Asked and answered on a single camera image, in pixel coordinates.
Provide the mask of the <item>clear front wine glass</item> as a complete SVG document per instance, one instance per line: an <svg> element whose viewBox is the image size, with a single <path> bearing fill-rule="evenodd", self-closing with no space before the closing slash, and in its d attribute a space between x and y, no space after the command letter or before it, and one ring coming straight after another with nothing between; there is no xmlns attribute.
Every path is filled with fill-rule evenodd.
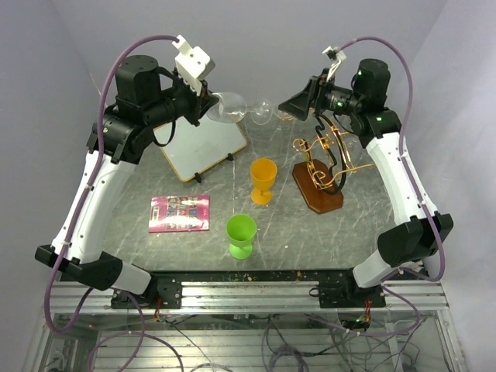
<svg viewBox="0 0 496 372"><path fill-rule="evenodd" d="M216 122L238 123L246 115L249 115L253 122L259 126L266 125L272 115L273 108L270 101L264 99L249 105L239 94L233 92L214 93L218 101L207 112L209 119Z"/></svg>

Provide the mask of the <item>clear tall wine glass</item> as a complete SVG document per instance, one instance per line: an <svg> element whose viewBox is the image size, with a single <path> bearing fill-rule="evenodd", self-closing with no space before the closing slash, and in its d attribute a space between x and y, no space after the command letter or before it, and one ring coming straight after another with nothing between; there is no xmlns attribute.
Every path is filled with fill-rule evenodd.
<svg viewBox="0 0 496 372"><path fill-rule="evenodd" d="M280 109L276 108L274 111L274 115L276 117L276 130L281 131L283 128L285 128L287 125L292 124L295 118L287 114L286 112L281 111Z"/></svg>

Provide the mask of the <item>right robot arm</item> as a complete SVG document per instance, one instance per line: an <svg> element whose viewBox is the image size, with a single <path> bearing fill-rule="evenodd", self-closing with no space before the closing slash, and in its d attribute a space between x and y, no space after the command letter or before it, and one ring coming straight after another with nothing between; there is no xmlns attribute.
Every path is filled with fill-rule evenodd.
<svg viewBox="0 0 496 372"><path fill-rule="evenodd" d="M441 257L442 244L453 229L450 214L442 214L425 192L413 167L401 121L386 106L391 73L382 60L361 60L350 88L336 85L337 63L309 78L305 88L279 104L280 111L305 120L313 115L318 142L328 146L323 130L332 125L326 112L350 119L352 134L377 168L394 213L394 227L377 238L377 249L352 269L352 281L343 285L345 303L356 307L369 297L369 289L412 264Z"/></svg>

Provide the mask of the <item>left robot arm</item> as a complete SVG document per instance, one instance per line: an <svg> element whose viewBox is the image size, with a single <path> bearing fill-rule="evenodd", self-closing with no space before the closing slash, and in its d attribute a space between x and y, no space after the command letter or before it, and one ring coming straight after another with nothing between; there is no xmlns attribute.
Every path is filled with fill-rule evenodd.
<svg viewBox="0 0 496 372"><path fill-rule="evenodd" d="M153 131L184 118L198 126L217 101L206 76L215 63L198 51L178 54L172 71L146 55L119 57L106 78L102 95L116 83L115 103L99 103L97 121L87 142L84 172L59 233L39 246L35 259L52 275L66 274L87 287L130 292L141 308L158 297L150 272L104 252L105 231L123 186L154 142Z"/></svg>

